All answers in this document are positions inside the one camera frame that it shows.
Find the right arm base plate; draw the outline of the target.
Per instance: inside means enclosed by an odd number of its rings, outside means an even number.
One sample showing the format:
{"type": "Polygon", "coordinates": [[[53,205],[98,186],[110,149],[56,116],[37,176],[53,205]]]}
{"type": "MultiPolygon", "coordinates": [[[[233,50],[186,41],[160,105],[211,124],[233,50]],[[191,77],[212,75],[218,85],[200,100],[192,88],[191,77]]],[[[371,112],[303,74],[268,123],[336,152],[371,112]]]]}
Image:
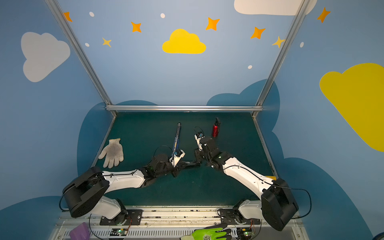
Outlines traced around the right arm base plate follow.
{"type": "Polygon", "coordinates": [[[221,223],[226,223],[228,225],[260,225],[260,219],[246,219],[243,217],[239,211],[234,211],[233,209],[218,209],[217,213],[221,220],[221,223]]]}

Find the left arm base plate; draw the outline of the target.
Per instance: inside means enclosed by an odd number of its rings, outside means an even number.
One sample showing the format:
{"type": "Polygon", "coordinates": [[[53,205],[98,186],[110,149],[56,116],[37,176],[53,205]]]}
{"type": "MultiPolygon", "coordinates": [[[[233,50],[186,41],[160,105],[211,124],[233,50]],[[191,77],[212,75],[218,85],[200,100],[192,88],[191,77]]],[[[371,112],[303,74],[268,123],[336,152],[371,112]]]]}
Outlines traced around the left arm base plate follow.
{"type": "Polygon", "coordinates": [[[141,223],[143,210],[132,209],[122,210],[113,219],[102,217],[100,221],[101,226],[138,226],[141,223]]]}

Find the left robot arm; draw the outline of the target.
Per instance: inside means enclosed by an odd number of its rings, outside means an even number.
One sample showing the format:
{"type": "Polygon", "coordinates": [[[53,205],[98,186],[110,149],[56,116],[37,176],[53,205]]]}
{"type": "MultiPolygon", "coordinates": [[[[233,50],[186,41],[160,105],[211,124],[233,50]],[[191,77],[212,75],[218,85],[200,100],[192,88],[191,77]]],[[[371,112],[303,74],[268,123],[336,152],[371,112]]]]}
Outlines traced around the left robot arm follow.
{"type": "Polygon", "coordinates": [[[159,154],[142,168],[127,172],[108,172],[99,167],[91,167],[63,189],[63,197],[71,217],[99,215],[103,217],[103,225],[122,226],[132,222],[123,202],[110,199],[105,194],[121,189],[144,188],[154,183],[158,177],[169,174],[176,177],[181,170],[201,166],[200,160],[183,161],[184,156],[185,152],[182,150],[173,157],[159,154]]]}

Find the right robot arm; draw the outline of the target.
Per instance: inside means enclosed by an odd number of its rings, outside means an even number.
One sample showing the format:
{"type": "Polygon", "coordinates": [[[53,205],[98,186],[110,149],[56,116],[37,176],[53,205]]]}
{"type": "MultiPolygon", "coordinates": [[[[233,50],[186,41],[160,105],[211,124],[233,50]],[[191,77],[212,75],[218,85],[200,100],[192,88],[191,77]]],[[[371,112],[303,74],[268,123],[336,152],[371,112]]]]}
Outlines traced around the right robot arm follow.
{"type": "Polygon", "coordinates": [[[234,178],[260,199],[260,203],[245,200],[235,207],[240,216],[245,219],[264,219],[272,228],[282,231],[299,210],[286,181],[257,173],[232,154],[220,151],[211,137],[195,135],[195,140],[198,146],[195,150],[196,159],[206,160],[209,166],[234,178]]]}

